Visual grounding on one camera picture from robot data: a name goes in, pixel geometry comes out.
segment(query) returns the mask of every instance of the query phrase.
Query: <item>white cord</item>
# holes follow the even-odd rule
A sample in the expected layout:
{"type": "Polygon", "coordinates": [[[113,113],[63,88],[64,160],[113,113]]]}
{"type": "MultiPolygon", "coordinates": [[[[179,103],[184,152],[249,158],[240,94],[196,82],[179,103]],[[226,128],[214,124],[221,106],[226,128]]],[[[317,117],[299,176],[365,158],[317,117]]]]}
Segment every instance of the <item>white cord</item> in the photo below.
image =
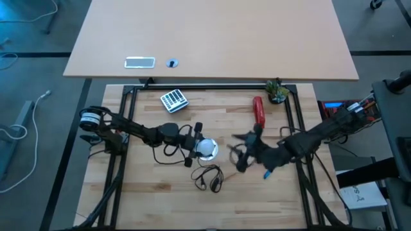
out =
{"type": "Polygon", "coordinates": [[[58,6],[57,6],[57,3],[56,3],[54,0],[51,0],[51,1],[52,1],[53,4],[55,5],[55,10],[52,11],[52,12],[46,13],[46,14],[44,14],[44,15],[40,15],[40,16],[38,16],[37,18],[32,19],[32,20],[9,20],[9,21],[8,21],[8,20],[5,20],[5,21],[0,21],[0,23],[15,23],[15,22],[31,23],[31,22],[35,22],[35,21],[37,21],[37,20],[39,20],[39,19],[41,19],[41,18],[43,18],[43,17],[45,17],[45,16],[55,14],[55,13],[58,12],[58,6]]]}
{"type": "Polygon", "coordinates": [[[0,67],[0,71],[11,68],[11,66],[14,65],[14,63],[16,63],[16,62],[17,62],[17,59],[19,58],[19,57],[17,56],[17,54],[7,53],[7,54],[4,54],[4,55],[0,56],[0,58],[1,58],[0,60],[5,60],[5,59],[6,59],[5,56],[8,56],[8,55],[12,55],[12,56],[14,56],[15,58],[14,58],[13,61],[11,61],[8,65],[6,65],[6,66],[4,66],[4,67],[0,67]]]}
{"type": "Polygon", "coordinates": [[[0,132],[5,132],[5,134],[8,136],[8,137],[10,137],[11,139],[13,139],[13,140],[19,140],[19,139],[23,139],[23,138],[25,138],[26,136],[27,136],[27,128],[26,127],[24,127],[24,126],[21,126],[21,125],[19,125],[19,124],[13,124],[13,125],[11,125],[10,126],[10,128],[13,128],[13,127],[19,127],[19,128],[22,128],[23,130],[24,130],[24,135],[22,135],[22,136],[20,136],[20,137],[12,137],[6,130],[4,130],[4,129],[2,129],[2,128],[0,128],[0,132]]]}
{"type": "Polygon", "coordinates": [[[37,124],[36,124],[36,120],[34,119],[34,115],[36,113],[36,108],[37,108],[37,104],[39,103],[39,100],[46,97],[46,96],[48,96],[48,95],[50,95],[50,94],[51,94],[51,91],[48,90],[45,94],[41,95],[36,100],[36,103],[34,104],[33,114],[31,115],[31,119],[33,120],[33,124],[34,124],[34,129],[36,131],[36,143],[35,143],[35,147],[34,147],[34,164],[33,164],[33,168],[31,169],[31,171],[23,179],[19,180],[16,184],[13,184],[9,188],[7,188],[5,190],[1,190],[0,193],[6,193],[6,192],[12,190],[14,187],[18,186],[21,182],[25,181],[25,179],[27,179],[34,172],[34,169],[36,168],[36,165],[37,165],[37,147],[39,146],[39,131],[37,130],[37,124]]]}

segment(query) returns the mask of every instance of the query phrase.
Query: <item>wooden table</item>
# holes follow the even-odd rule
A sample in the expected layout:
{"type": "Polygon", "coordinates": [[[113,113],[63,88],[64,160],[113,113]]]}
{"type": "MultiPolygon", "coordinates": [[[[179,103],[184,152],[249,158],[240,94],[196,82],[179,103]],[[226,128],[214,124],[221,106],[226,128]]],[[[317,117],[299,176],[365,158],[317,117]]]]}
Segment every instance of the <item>wooden table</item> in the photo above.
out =
{"type": "Polygon", "coordinates": [[[95,0],[64,75],[358,79],[330,0],[95,0]],[[128,56],[156,65],[125,69],[128,56]]]}
{"type": "MultiPolygon", "coordinates": [[[[321,122],[313,85],[298,84],[297,89],[304,122],[307,129],[310,129],[321,122]]],[[[122,85],[108,85],[103,106],[117,112],[122,90],[122,85]]],[[[229,162],[229,150],[226,148],[227,144],[239,143],[231,134],[246,133],[252,129],[254,96],[263,98],[266,115],[263,141],[276,146],[279,128],[288,126],[284,105],[271,105],[263,90],[185,90],[183,93],[190,104],[184,110],[169,114],[159,100],[164,93],[161,90],[139,92],[133,120],[147,127],[167,122],[175,122],[179,126],[202,122],[203,135],[214,138],[220,147],[219,154],[212,163],[220,165],[226,181],[217,194],[210,190],[200,191],[190,179],[191,172],[197,167],[196,162],[192,168],[186,168],[182,164],[158,165],[154,162],[151,148],[137,137],[131,137],[117,229],[306,227],[294,164],[275,169],[270,178],[263,180],[265,169],[257,164],[247,169],[245,174],[238,173],[229,162]]],[[[182,158],[179,154],[165,157],[162,154],[163,147],[155,149],[160,161],[172,162],[182,158]]],[[[103,148],[94,147],[92,152],[103,148]]],[[[317,153],[338,185],[328,146],[322,145],[317,153]]],[[[84,221],[83,216],[88,216],[100,200],[108,163],[109,155],[104,153],[89,160],[75,225],[84,221]]],[[[316,160],[313,164],[320,195],[337,217],[346,221],[344,207],[325,172],[316,160]]],[[[207,184],[212,177],[213,174],[206,176],[207,184]]],[[[112,203],[109,204],[108,217],[111,206],[112,203]]],[[[312,201],[311,209],[311,213],[315,214],[312,201]]]]}

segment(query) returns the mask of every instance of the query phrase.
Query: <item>paper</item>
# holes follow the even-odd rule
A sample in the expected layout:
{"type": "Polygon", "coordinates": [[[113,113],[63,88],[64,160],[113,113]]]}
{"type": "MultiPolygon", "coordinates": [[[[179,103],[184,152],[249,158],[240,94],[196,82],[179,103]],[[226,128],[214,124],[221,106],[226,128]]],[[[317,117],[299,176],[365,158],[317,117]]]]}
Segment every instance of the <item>paper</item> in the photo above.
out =
{"type": "Polygon", "coordinates": [[[387,205],[376,182],[369,182],[340,189],[342,199],[350,209],[364,209],[387,205]]]}

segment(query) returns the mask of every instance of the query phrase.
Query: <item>calculator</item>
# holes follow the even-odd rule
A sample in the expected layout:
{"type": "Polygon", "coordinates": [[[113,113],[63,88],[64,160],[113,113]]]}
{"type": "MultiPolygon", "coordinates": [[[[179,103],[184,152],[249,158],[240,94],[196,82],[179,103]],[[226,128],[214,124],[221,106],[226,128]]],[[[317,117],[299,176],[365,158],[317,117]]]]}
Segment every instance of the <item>calculator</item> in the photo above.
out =
{"type": "Polygon", "coordinates": [[[176,112],[188,105],[187,99],[182,95],[179,89],[175,89],[161,96],[161,101],[169,113],[176,112]]]}

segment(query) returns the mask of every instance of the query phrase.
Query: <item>black metal frame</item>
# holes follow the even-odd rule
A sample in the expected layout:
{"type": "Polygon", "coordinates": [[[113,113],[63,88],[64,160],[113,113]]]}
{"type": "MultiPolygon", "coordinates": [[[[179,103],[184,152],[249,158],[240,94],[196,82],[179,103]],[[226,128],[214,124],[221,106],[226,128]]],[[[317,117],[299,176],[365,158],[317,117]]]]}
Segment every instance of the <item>black metal frame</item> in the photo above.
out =
{"type": "MultiPolygon", "coordinates": [[[[300,106],[299,99],[298,99],[297,87],[296,85],[286,85],[286,87],[290,89],[290,94],[293,96],[293,100],[295,102],[295,111],[297,113],[297,120],[299,123],[299,128],[305,129],[304,119],[302,118],[301,106],[300,106]]],[[[256,83],[256,84],[253,84],[253,83],[250,83],[250,84],[192,84],[192,85],[190,84],[125,85],[123,87],[123,95],[121,98],[119,113],[124,114],[126,101],[129,95],[131,95],[131,104],[130,104],[130,110],[128,113],[128,118],[129,119],[133,118],[134,109],[136,106],[137,93],[140,90],[173,90],[176,88],[180,90],[206,90],[206,89],[226,89],[226,90],[258,89],[258,90],[263,90],[265,88],[265,85],[260,84],[260,83],[256,83]]],[[[285,101],[285,107],[286,107],[288,124],[290,127],[293,128],[294,121],[293,121],[292,109],[290,106],[289,98],[287,98],[285,101]]],[[[101,207],[101,209],[99,209],[100,214],[98,214],[98,224],[97,224],[98,226],[97,227],[76,227],[76,228],[73,227],[74,228],[73,230],[116,230],[119,202],[121,198],[121,187],[123,185],[123,176],[125,172],[124,170],[125,170],[126,159],[127,159],[127,150],[125,150],[125,152],[121,155],[117,176],[115,177],[114,180],[112,180],[112,176],[114,173],[114,165],[116,163],[116,156],[115,155],[110,156],[110,161],[109,161],[109,166],[107,169],[106,181],[105,181],[105,186],[104,186],[103,198],[97,205],[97,207],[101,207]],[[114,195],[114,204],[112,207],[112,215],[110,219],[110,224],[105,225],[106,215],[107,215],[107,202],[109,198],[111,197],[112,193],[114,192],[114,190],[116,193],[114,195]]],[[[307,161],[309,179],[311,182],[314,183],[313,184],[314,188],[318,192],[311,158],[306,158],[306,161],[307,161]]],[[[297,162],[296,167],[302,169],[301,162],[297,162]]],[[[298,175],[299,182],[300,182],[301,198],[302,198],[302,205],[304,209],[306,224],[307,224],[307,227],[310,227],[313,224],[313,220],[311,217],[310,204],[308,203],[308,194],[307,194],[305,187],[301,183],[301,175],[299,171],[297,171],[297,175],[298,175]]],[[[315,204],[315,210],[317,213],[319,225],[325,225],[324,216],[322,215],[322,211],[320,210],[319,206],[316,203],[314,204],[315,204]]]]}

